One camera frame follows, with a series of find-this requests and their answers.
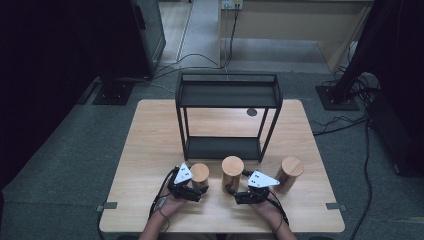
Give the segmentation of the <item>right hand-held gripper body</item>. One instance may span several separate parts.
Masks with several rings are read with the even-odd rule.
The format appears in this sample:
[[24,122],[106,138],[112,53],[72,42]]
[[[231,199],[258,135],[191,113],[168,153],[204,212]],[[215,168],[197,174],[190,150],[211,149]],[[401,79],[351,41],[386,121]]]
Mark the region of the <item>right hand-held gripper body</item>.
[[277,186],[279,181],[272,178],[259,170],[251,171],[251,175],[247,177],[246,192],[237,192],[235,201],[237,204],[258,204],[268,199],[271,186]]

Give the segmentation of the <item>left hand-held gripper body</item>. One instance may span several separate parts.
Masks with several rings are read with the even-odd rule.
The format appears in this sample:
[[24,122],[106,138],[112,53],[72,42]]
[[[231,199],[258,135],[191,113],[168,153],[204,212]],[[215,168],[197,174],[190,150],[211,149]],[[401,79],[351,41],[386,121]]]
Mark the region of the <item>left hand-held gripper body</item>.
[[202,192],[193,189],[189,186],[193,174],[190,168],[182,163],[172,171],[171,179],[168,182],[167,188],[176,199],[185,199],[188,201],[199,202]]

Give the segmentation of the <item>tall glass jar wooden lid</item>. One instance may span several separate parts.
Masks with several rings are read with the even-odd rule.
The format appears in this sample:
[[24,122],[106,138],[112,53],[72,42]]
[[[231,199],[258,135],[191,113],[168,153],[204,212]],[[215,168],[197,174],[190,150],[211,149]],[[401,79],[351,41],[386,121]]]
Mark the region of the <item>tall glass jar wooden lid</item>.
[[244,170],[243,161],[237,156],[228,156],[222,161],[221,168],[222,190],[225,193],[228,192],[228,189],[237,191]]

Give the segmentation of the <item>small glass jar wooden lid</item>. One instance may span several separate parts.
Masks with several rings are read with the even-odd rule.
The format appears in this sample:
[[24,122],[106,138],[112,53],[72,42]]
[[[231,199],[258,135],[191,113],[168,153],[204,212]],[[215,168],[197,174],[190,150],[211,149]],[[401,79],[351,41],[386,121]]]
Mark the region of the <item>small glass jar wooden lid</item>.
[[209,168],[207,165],[196,163],[190,168],[190,171],[192,173],[191,183],[194,189],[200,190],[204,186],[209,186]]

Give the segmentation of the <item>medium glass jar wooden lid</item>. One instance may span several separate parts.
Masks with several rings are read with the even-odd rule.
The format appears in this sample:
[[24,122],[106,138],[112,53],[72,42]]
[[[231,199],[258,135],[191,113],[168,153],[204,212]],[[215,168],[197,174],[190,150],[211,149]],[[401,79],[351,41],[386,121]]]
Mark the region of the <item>medium glass jar wooden lid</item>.
[[304,165],[298,158],[292,156],[284,158],[276,174],[279,184],[274,189],[280,193],[287,193],[303,172]]

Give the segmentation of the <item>black metal shelf rack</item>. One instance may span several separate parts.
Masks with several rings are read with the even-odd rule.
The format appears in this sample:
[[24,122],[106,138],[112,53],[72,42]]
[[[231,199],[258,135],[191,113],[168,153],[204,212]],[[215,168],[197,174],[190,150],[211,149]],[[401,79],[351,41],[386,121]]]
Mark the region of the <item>black metal shelf rack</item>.
[[[273,73],[181,72],[175,107],[184,158],[262,161],[282,105]],[[249,116],[249,108],[257,115]]]

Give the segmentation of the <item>person's left hand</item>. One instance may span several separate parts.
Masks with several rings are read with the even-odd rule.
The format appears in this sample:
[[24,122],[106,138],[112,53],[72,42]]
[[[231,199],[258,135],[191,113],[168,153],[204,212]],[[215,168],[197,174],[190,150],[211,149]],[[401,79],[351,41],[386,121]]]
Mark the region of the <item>person's left hand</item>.
[[187,201],[181,198],[175,198],[173,195],[167,195],[159,200],[157,209],[165,217],[171,217],[177,213]]

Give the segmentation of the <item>person's right hand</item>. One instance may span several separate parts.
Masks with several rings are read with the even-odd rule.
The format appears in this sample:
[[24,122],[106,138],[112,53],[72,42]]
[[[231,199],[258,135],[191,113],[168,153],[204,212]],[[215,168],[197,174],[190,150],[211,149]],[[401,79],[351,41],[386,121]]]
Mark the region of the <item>person's right hand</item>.
[[251,204],[257,214],[270,226],[272,230],[278,230],[283,220],[280,211],[270,202]]

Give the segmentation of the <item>black square stand base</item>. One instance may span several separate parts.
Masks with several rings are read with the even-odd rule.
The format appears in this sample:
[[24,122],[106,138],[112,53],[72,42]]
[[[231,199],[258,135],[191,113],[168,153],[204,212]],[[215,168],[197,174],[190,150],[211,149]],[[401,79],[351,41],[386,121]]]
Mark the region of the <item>black square stand base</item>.
[[134,84],[131,82],[118,82],[112,85],[102,85],[98,91],[93,105],[126,105],[132,93]]
[[316,86],[316,92],[325,110],[330,111],[358,111],[359,106],[351,98],[347,100],[337,100],[335,86]]

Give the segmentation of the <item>black box on floor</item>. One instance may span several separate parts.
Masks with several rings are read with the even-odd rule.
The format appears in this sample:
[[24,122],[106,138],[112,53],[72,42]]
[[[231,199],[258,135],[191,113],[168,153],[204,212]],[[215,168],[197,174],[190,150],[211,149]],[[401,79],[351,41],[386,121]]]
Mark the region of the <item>black box on floor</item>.
[[404,177],[424,177],[424,171],[409,162],[412,138],[382,94],[372,100],[367,113],[388,151],[394,172]]

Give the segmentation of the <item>light wooden desk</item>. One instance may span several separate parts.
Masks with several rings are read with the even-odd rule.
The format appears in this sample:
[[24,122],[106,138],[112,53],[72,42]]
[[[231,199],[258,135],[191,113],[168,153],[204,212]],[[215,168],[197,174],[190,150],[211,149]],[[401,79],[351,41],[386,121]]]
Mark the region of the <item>light wooden desk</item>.
[[243,0],[241,10],[222,10],[218,38],[315,41],[330,71],[358,40],[374,0]]

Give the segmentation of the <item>dark grey cabinet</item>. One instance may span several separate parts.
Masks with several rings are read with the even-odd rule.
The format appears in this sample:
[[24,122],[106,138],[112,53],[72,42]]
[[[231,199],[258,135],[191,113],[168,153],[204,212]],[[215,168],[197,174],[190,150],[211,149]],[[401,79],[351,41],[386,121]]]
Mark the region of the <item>dark grey cabinet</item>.
[[114,78],[151,78],[166,40],[158,0],[109,0],[106,71]]

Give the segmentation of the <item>black slanted stand pole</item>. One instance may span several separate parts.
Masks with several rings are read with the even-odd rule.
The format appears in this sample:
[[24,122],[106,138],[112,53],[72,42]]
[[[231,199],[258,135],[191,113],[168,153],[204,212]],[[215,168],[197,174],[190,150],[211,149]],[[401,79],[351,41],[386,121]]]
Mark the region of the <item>black slanted stand pole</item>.
[[398,0],[374,0],[370,15],[365,23],[351,63],[336,84],[336,99],[351,99],[350,89],[355,78],[363,73],[370,63],[372,48],[376,46],[379,31],[383,29],[384,22],[390,16]]

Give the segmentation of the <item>white power strip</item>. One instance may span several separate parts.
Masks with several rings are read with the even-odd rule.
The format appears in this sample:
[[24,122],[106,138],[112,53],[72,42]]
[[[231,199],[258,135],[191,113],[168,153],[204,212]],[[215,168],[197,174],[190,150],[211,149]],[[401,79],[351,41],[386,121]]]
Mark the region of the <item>white power strip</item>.
[[243,0],[221,0],[222,10],[241,10],[243,8]]

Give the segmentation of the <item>grey table edge bracket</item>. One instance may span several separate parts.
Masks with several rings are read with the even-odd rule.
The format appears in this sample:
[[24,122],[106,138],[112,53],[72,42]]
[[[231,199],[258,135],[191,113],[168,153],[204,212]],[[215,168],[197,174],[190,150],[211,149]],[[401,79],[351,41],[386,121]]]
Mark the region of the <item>grey table edge bracket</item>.
[[337,202],[326,203],[326,208],[328,210],[339,210],[341,212],[347,211],[347,206],[344,204],[339,204]]
[[105,209],[116,209],[118,202],[104,202],[96,206],[97,212],[103,212]]

